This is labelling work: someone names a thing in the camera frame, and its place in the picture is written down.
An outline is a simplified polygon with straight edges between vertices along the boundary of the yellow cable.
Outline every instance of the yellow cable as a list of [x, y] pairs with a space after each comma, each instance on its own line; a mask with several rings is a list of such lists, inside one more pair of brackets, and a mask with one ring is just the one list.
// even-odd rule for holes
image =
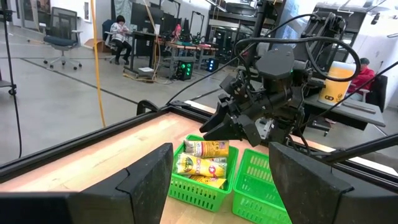
[[98, 68], [98, 49], [97, 49], [97, 26], [95, 22], [95, 10], [94, 10], [94, 0], [91, 0], [91, 17], [93, 18], [93, 28], [94, 28], [94, 56], [95, 56], [95, 77], [97, 79], [97, 94], [98, 94], [98, 104], [99, 110], [101, 112], [102, 125], [105, 128], [105, 117], [104, 109], [102, 107], [102, 97], [101, 97], [101, 82], [100, 82], [100, 69]]

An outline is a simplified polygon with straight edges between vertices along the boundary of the computer monitor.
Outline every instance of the computer monitor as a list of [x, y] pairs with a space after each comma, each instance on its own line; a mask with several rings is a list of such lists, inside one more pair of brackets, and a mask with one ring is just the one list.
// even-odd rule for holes
[[[149, 7], [150, 14], [155, 24], [161, 25], [163, 21], [163, 10], [157, 7]], [[146, 6], [139, 3], [132, 3], [131, 6], [131, 24], [137, 26], [138, 30], [147, 28], [149, 32], [153, 32], [154, 28], [150, 23]]]

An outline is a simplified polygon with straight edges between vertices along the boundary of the person in red jacket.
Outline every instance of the person in red jacket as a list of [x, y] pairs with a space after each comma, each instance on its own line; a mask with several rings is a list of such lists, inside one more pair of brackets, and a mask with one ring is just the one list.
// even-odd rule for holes
[[[353, 81], [351, 81], [351, 85], [349, 86], [347, 93], [354, 92], [357, 88], [359, 88], [361, 85], [365, 84], [367, 81], [369, 81], [375, 76], [374, 71], [368, 67], [369, 64], [370, 64], [369, 59], [361, 58], [361, 72]], [[368, 83], [366, 86], [362, 87], [361, 89], [369, 90], [370, 87], [371, 83]], [[356, 92], [350, 97], [350, 99], [357, 101], [362, 101], [362, 98], [363, 95], [361, 92]]]

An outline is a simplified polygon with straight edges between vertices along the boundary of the black metal frame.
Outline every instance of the black metal frame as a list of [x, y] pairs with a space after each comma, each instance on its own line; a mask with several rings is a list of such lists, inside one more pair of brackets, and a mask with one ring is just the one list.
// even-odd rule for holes
[[[145, 108], [150, 108], [151, 111], [143, 113]], [[148, 103], [148, 101], [145, 101], [145, 103], [141, 104], [137, 112], [137, 116], [133, 118], [121, 121], [114, 125], [108, 126], [107, 128], [94, 131], [92, 133], [69, 140], [67, 142], [58, 144], [56, 146], [52, 146], [50, 148], [41, 150], [39, 152], [22, 157], [20, 159], [16, 159], [14, 161], [8, 162], [7, 164], [3, 164], [0, 167], [0, 183], [13, 179], [19, 175], [25, 174], [26, 172], [34, 170], [40, 166], [44, 166], [57, 159], [65, 157], [74, 152], [77, 152], [92, 144], [96, 144], [97, 142], [110, 138], [116, 134], [134, 128], [140, 124], [158, 118], [159, 116], [162, 116], [167, 113], [175, 113], [185, 118], [197, 121], [199, 123], [206, 122], [213, 115], [210, 112], [192, 107], [180, 101], [174, 101], [170, 105], [165, 105], [161, 108], [156, 108], [155, 106], [153, 106], [153, 104]], [[379, 149], [388, 144], [388, 143], [383, 143], [383, 141], [380, 140], [377, 140], [376, 142], [377, 142], [377, 147]], [[394, 192], [398, 192], [398, 185], [397, 185], [398, 177], [381, 172], [371, 167], [364, 166], [362, 164], [358, 164], [356, 162], [346, 160], [347, 157], [351, 158], [362, 155], [363, 153], [358, 152], [360, 151], [360, 149], [358, 148], [363, 147], [363, 145], [354, 147], [356, 149], [356, 152], [354, 154], [351, 153], [347, 155], [345, 152], [344, 155], [341, 154], [342, 156], [338, 156], [339, 161], [342, 161], [340, 163], [335, 163], [334, 161], [332, 161], [333, 159], [336, 158], [335, 156], [336, 154], [334, 153], [330, 154], [331, 156], [330, 160], [332, 161], [330, 163], [331, 166], [339, 170], [342, 170], [343, 172], [351, 174], [355, 177], [371, 182], [375, 185], [384, 187]]]

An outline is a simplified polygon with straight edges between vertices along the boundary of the red jacket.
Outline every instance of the red jacket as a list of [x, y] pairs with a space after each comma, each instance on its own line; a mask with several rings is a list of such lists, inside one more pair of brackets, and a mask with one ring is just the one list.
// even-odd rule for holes
[[[363, 85], [364, 83], [366, 83], [367, 81], [372, 79], [374, 76], [375, 76], [375, 74], [374, 74], [373, 70], [371, 70], [369, 68], [365, 68], [363, 71], [361, 71], [359, 73], [359, 75], [353, 81], [351, 81], [351, 84], [354, 84], [355, 86], [352, 86], [352, 85], [349, 86], [348, 93], [354, 92], [358, 87], [360, 87], [361, 85]], [[370, 87], [371, 87], [371, 83], [362, 87], [362, 89], [369, 90]]]

